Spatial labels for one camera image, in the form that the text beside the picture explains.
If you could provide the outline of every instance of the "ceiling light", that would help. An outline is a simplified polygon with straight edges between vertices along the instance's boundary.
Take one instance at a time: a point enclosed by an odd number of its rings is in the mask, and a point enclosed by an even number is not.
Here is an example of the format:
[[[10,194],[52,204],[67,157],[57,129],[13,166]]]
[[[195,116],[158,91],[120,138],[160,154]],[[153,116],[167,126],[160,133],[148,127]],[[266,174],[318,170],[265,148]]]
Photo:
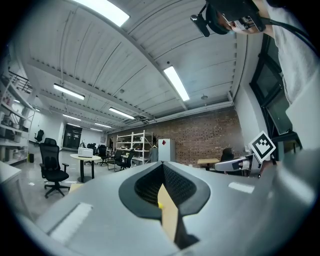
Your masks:
[[[176,91],[179,93],[182,100],[184,102],[187,100],[190,100],[189,95],[188,95],[183,83],[181,82],[175,68],[173,66],[170,66],[170,67],[166,68],[163,72],[169,78],[169,80],[173,84]]]
[[[113,3],[107,0],[74,0],[79,4],[82,4],[90,9],[96,11],[97,13],[103,15],[119,27],[130,18],[128,14],[116,7]]]
[[[64,87],[62,87],[62,86],[60,86],[60,85],[58,85],[56,83],[53,84],[53,88],[59,90],[60,92],[63,92],[63,93],[69,94],[69,95],[71,95],[73,97],[76,97],[76,98],[78,98],[80,100],[84,100],[85,99],[85,96],[83,96],[83,95],[81,95],[79,93],[76,93],[76,92],[74,92],[72,90],[66,89],[66,88],[64,88]]]
[[[111,126],[100,124],[100,123],[97,123],[97,122],[95,122],[94,124],[97,125],[97,126],[103,126],[103,127],[111,128]]]
[[[72,116],[69,116],[69,115],[66,115],[66,114],[63,114],[63,116],[66,117],[66,118],[71,118],[71,119],[74,119],[74,120],[81,121],[81,119],[79,119],[79,118],[75,118],[75,117],[72,117]]]
[[[79,125],[76,125],[76,124],[73,124],[73,123],[69,123],[69,122],[67,122],[66,124],[70,125],[70,126],[80,127]]]
[[[93,128],[90,128],[91,130],[95,130],[95,131],[98,131],[98,132],[102,132],[102,130],[98,130],[98,129],[93,129]]]
[[[119,111],[119,110],[114,109],[113,107],[110,107],[109,110],[112,111],[112,112],[115,112],[115,113],[117,113],[117,114],[120,114],[120,115],[122,115],[122,116],[125,116],[125,117],[127,117],[127,118],[135,119],[132,115],[128,115],[128,114],[126,114],[126,113],[123,113],[123,112],[121,112],[121,111]]]

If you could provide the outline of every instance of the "red brick wall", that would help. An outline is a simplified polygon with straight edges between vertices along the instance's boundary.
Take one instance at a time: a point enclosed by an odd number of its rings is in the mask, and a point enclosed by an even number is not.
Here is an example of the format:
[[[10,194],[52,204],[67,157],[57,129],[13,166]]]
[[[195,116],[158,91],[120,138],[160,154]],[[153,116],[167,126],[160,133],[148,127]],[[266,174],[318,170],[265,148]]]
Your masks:
[[[150,124],[143,127],[108,134],[116,147],[117,135],[131,132],[153,132],[159,139],[175,140],[175,158],[180,164],[198,167],[198,159],[217,158],[220,160],[225,148],[232,148],[235,156],[243,155],[243,137],[235,109],[220,109],[198,115]]]

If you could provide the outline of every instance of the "floor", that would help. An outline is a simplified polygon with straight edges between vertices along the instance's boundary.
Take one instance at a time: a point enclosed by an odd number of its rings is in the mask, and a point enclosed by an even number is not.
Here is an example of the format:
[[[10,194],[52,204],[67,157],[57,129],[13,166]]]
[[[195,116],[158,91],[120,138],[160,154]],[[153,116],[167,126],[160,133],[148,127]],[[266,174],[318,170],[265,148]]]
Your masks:
[[[34,154],[34,163],[23,162],[15,165],[15,167],[21,169],[19,176],[21,189],[24,200],[30,211],[31,218],[35,221],[52,204],[60,200],[63,196],[55,190],[48,195],[48,199],[45,198],[45,193],[50,188],[47,188],[47,190],[44,189],[46,179],[42,178],[41,176],[41,169],[39,166],[39,164],[42,163],[40,149],[38,146],[34,147],[33,145],[30,145],[29,152]],[[59,153],[59,162],[61,168],[64,167],[62,163],[69,164],[69,167],[66,169],[66,172],[69,174],[69,178],[60,183],[62,186],[70,186],[72,183],[79,183],[78,177],[80,176],[80,161],[70,157],[70,154],[73,153],[63,150]],[[108,170],[106,164],[103,164],[102,166],[100,166],[100,164],[96,164],[94,166],[95,179],[103,175],[110,175],[113,173],[113,170]],[[84,175],[91,176],[91,165],[89,163],[85,164],[84,166]],[[4,189],[7,193],[7,198],[15,209],[26,213],[22,207],[21,199],[16,188],[17,187],[15,183],[8,183],[6,185]],[[62,192],[67,195],[68,189],[62,189]]]

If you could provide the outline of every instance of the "window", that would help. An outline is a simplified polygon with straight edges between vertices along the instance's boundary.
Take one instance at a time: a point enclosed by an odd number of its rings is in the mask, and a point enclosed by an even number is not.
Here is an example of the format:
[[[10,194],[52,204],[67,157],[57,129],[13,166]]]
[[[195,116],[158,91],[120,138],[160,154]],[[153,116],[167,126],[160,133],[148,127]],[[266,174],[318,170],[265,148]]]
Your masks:
[[[259,61],[250,86],[260,104],[268,135],[276,145],[276,160],[301,149],[298,135],[293,132],[286,110],[289,107],[282,79],[275,40],[263,35]]]

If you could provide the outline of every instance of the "printer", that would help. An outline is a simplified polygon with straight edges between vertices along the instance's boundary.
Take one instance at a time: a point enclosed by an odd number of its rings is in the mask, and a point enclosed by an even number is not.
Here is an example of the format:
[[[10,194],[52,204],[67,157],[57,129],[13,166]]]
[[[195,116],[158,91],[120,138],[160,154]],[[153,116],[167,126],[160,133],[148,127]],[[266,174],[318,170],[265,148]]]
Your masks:
[[[94,150],[92,148],[86,148],[86,147],[78,148],[78,157],[92,158],[93,155],[94,155]]]

